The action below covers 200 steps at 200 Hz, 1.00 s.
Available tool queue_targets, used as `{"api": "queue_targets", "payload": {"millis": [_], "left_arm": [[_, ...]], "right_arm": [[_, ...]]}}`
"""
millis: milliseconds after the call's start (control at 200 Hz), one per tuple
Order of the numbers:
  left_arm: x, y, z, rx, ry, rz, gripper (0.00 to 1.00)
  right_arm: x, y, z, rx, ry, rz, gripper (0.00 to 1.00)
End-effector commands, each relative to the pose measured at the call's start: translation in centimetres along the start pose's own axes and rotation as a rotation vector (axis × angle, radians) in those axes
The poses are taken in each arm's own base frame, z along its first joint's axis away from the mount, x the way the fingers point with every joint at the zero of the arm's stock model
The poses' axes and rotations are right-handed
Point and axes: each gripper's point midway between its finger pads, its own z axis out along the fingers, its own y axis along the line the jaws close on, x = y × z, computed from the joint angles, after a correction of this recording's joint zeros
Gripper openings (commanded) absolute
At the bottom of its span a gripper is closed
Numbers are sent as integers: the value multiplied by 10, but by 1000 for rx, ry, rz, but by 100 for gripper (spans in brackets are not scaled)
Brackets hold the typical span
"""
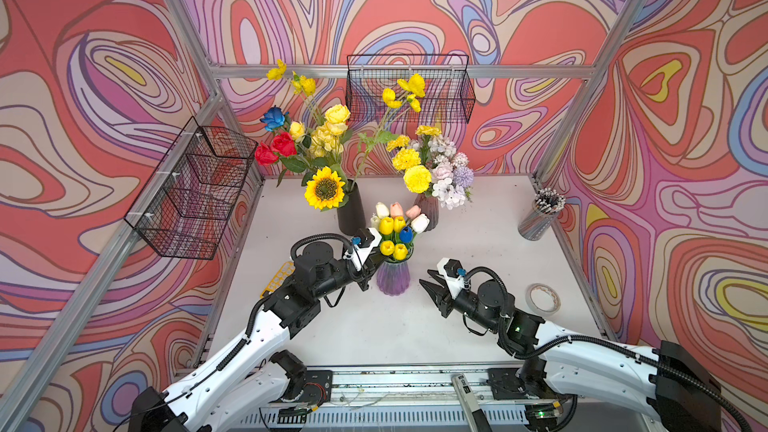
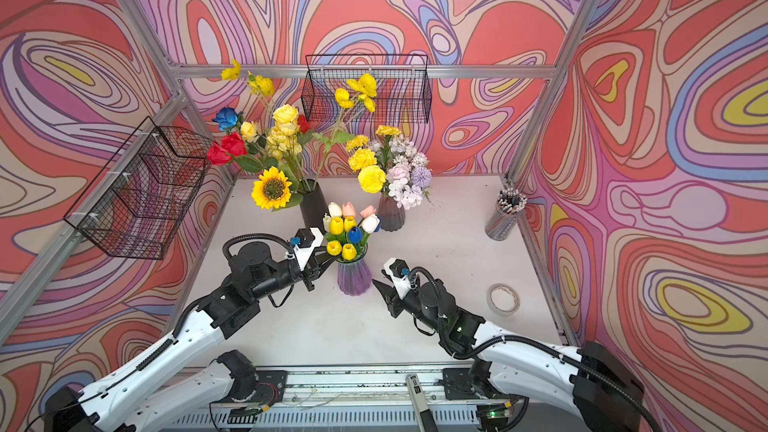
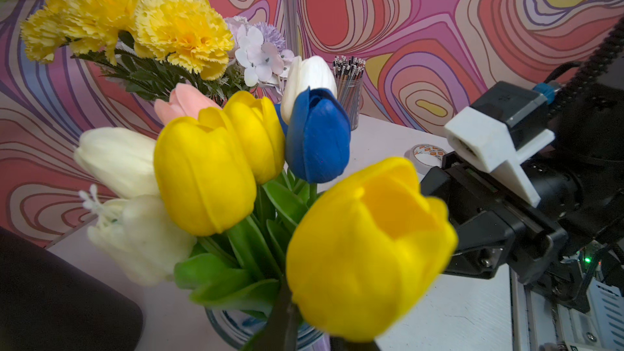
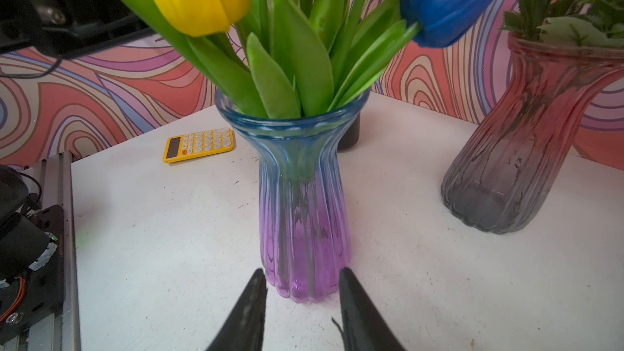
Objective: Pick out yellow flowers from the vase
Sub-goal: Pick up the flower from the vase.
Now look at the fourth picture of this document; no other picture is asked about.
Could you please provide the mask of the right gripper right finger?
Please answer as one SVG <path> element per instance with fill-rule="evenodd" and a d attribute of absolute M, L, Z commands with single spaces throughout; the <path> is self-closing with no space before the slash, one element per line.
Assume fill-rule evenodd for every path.
<path fill-rule="evenodd" d="M 354 272 L 345 267 L 339 278 L 345 350 L 404 350 Z"/>

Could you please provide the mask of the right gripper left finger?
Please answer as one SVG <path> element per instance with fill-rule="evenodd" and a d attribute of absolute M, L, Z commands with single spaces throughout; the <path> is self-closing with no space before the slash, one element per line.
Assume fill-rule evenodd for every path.
<path fill-rule="evenodd" d="M 230 315 L 217 336 L 206 349 L 257 350 L 263 349 L 266 321 L 267 281 L 258 268 L 245 286 Z"/>

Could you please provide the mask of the purple glass tulip vase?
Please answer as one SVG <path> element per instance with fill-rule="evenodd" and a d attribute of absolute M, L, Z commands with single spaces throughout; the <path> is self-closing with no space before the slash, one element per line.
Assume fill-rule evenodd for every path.
<path fill-rule="evenodd" d="M 337 148 L 370 94 L 297 120 L 242 115 L 216 94 L 219 113 L 258 153 L 262 265 L 278 294 L 294 302 L 321 302 L 337 292 L 340 271 L 351 261 Z"/>

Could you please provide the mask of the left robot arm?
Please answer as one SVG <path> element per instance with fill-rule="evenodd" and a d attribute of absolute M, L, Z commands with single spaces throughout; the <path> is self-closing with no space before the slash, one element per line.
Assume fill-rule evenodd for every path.
<path fill-rule="evenodd" d="M 1 0 L 1 52 L 34 47 L 55 60 L 22 78 L 47 76 L 64 61 L 153 34 L 120 0 Z"/>

